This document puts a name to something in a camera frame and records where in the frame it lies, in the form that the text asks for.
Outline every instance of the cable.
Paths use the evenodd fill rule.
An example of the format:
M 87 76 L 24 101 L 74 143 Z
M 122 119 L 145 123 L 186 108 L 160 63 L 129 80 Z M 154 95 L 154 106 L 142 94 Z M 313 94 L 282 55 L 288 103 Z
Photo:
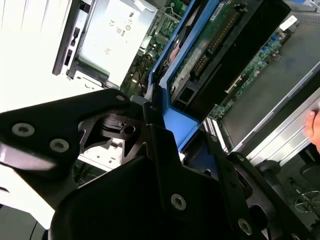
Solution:
M 29 237 L 29 240 L 31 240 L 32 235 L 34 234 L 34 231 L 35 231 L 35 229 L 36 229 L 37 223 L 38 223 L 38 221 L 35 221 L 35 225 L 34 225 L 34 227 L 33 227 L 33 229 L 32 229 L 32 232 L 31 232 L 31 235 L 30 235 L 30 237 Z

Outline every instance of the screw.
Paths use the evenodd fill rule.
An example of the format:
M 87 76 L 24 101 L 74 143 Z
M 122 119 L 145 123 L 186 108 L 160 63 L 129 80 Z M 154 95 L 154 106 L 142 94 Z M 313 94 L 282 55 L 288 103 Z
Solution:
M 177 193 L 172 194 L 171 204 L 180 211 L 185 210 L 187 207 L 187 203 L 185 199 L 180 194 L 177 194 Z
M 300 240 L 300 238 L 294 233 L 292 233 L 291 236 L 294 240 Z
M 69 149 L 69 143 L 64 139 L 56 138 L 50 142 L 50 148 L 55 152 L 64 153 Z
M 117 95 L 116 98 L 119 99 L 120 101 L 124 101 L 125 100 L 125 98 L 123 96 L 121 96 L 121 95 Z
M 240 155 L 238 155 L 238 159 L 239 159 L 241 162 L 244 162 L 244 161 L 245 161 L 245 159 L 244 159 L 242 156 L 240 156 Z
M 19 137 L 29 137 L 35 133 L 35 128 L 24 122 L 13 125 L 12 132 Z
M 250 224 L 245 219 L 239 218 L 238 225 L 239 225 L 240 229 L 248 236 L 250 236 L 252 234 L 252 228 L 251 228 Z

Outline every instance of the black metal bracket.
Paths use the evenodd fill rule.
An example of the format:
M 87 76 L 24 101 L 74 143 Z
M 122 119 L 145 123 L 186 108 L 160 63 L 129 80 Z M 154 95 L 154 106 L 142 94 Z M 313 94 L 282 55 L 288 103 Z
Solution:
M 123 93 L 106 89 L 4 112 L 0 114 L 0 141 L 6 146 L 7 158 L 2 163 L 47 178 L 66 176 L 80 153 L 110 139 L 100 137 L 88 142 L 95 124 L 108 114 L 123 113 L 129 106 L 130 100 Z M 28 129 L 19 124 L 27 124 L 33 133 L 20 134 Z M 65 144 L 67 150 L 53 150 L 52 144 L 62 150 Z M 24 159 L 13 156 L 17 153 L 26 153 L 30 161 L 37 159 L 37 163 L 26 164 Z

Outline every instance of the blue plastic tab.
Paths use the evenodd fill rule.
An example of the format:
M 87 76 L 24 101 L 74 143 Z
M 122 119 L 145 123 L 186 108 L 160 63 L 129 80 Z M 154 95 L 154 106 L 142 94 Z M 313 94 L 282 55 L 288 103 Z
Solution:
M 160 66 L 161 61 L 164 59 L 165 54 L 169 51 L 170 47 L 172 46 L 175 37 L 180 32 L 180 29 L 183 27 L 184 23 L 187 21 L 187 15 L 191 11 L 192 6 L 194 5 L 196 0 L 193 0 L 187 10 L 185 11 L 182 20 L 180 21 L 179 25 L 177 26 L 176 30 L 174 31 L 168 45 L 166 46 L 165 50 L 163 51 L 162 55 L 156 62 L 154 68 L 152 69 L 149 75 L 149 87 L 154 82 L 154 73 L 157 68 Z M 165 75 L 160 80 L 159 85 L 163 89 L 163 118 L 165 127 L 170 130 L 175 138 L 175 142 L 177 145 L 178 150 L 180 151 L 185 144 L 189 141 L 189 139 L 193 136 L 193 134 L 197 131 L 200 126 L 200 123 L 193 119 L 192 117 L 184 114 L 183 112 L 175 109 L 171 105 L 171 98 L 170 98 L 170 81 L 173 79 L 175 73 L 177 72 L 179 66 L 185 59 L 186 55 L 188 54 L 189 50 L 191 49 L 192 45 L 196 41 L 197 37 L 209 21 L 210 17 L 212 16 L 216 6 L 218 5 L 219 0 L 209 0 L 206 4 L 205 8 L 202 11 L 202 14 L 198 18 L 197 22 L 195 23 L 194 27 L 192 28 L 190 34 L 188 35 L 187 39 L 185 40 L 182 48 L 180 49 L 179 53 L 177 54 L 174 62 L 166 71 Z

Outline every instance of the mounting hole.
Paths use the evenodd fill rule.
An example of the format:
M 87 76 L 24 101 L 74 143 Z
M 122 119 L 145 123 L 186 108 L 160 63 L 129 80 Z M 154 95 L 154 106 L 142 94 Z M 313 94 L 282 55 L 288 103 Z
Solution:
M 211 170 L 210 169 L 206 169 L 203 173 L 211 176 Z
M 253 205 L 249 208 L 252 222 L 260 229 L 266 229 L 268 226 L 268 217 L 265 211 L 259 205 Z
M 29 137 L 35 133 L 35 128 L 24 122 L 13 125 L 12 132 L 19 137 Z
M 134 126 L 126 126 L 124 128 L 124 133 L 125 134 L 132 134 L 135 132 L 135 130 L 136 130 L 136 128 Z
M 238 224 L 240 229 L 247 234 L 248 236 L 250 236 L 252 234 L 252 228 L 250 226 L 250 224 L 243 218 L 239 218 L 238 220 Z
M 174 206 L 174 208 L 183 211 L 187 207 L 187 203 L 185 199 L 177 193 L 172 194 L 171 196 L 171 204 Z
M 64 139 L 56 138 L 50 142 L 50 148 L 57 153 L 64 153 L 69 149 L 69 143 Z
M 125 98 L 123 96 L 121 96 L 121 95 L 117 95 L 116 98 L 119 99 L 120 101 L 124 101 L 125 100 Z

